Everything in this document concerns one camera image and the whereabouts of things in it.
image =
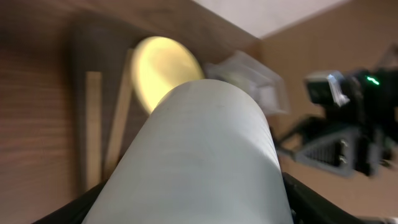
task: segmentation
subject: yellow plate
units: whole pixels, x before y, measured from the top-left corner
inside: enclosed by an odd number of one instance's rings
[[[149,37],[137,45],[131,75],[136,95],[149,114],[176,86],[204,78],[191,52],[166,37]]]

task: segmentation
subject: white cylindrical object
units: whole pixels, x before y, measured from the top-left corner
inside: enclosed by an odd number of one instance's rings
[[[293,223],[260,107],[217,80],[176,87],[133,140],[84,223]]]

